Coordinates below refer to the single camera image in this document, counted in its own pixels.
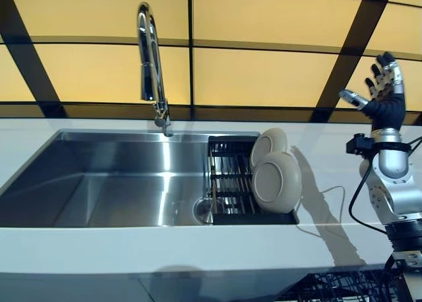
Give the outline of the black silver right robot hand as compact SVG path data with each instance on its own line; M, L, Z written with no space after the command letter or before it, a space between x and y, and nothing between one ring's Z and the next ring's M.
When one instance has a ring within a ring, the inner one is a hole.
M385 51L377 55L371 70L373 78L365 79L369 99L348 89L340 90L338 95L371 120L372 130L399 131L406 114L405 87L400 66L393 55Z

